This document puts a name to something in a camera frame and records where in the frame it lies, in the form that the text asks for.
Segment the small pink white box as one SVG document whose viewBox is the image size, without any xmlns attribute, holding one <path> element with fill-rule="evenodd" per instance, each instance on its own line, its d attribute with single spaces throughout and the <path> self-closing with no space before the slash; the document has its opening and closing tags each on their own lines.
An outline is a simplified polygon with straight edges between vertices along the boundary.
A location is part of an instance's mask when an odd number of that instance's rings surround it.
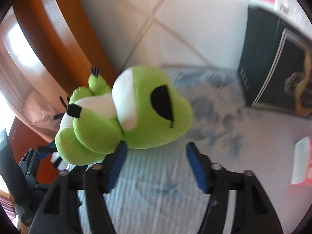
<svg viewBox="0 0 312 234">
<path fill-rule="evenodd" d="M 296 142 L 292 166 L 290 185 L 311 186 L 311 137 Z"/>
</svg>

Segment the green frog plush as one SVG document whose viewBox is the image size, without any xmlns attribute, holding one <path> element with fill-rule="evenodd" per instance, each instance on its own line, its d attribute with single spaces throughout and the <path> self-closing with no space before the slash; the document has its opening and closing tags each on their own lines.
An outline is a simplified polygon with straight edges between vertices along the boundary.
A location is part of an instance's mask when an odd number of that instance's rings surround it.
<svg viewBox="0 0 312 234">
<path fill-rule="evenodd" d="M 112 86 L 92 68 L 88 85 L 61 103 L 56 154 L 78 166 L 103 160 L 121 141 L 137 150 L 173 142 L 188 132 L 194 115 L 170 78 L 152 66 L 129 67 Z"/>
</svg>

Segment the black gift box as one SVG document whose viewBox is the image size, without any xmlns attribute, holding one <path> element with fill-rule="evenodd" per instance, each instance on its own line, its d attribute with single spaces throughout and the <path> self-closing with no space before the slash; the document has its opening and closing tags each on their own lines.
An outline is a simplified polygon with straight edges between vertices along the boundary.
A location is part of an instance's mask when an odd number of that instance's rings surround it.
<svg viewBox="0 0 312 234">
<path fill-rule="evenodd" d="M 280 16 L 248 7 L 238 76 L 249 107 L 311 119 L 311 39 Z"/>
</svg>

